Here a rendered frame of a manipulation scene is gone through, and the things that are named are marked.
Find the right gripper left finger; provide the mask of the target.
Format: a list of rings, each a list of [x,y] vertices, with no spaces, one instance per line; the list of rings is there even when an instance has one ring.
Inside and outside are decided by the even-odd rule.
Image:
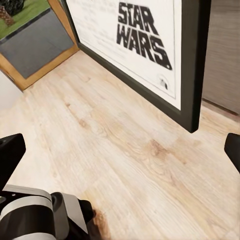
[[[21,133],[0,138],[0,193],[26,152]]]

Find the poster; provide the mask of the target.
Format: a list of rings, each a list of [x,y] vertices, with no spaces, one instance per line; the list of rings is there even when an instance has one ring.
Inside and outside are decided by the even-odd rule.
[[[80,50],[193,134],[212,0],[59,0]]]

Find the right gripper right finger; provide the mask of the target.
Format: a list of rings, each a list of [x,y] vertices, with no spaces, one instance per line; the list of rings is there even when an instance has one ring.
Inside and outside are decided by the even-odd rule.
[[[224,151],[240,173],[240,135],[228,133],[224,145]]]

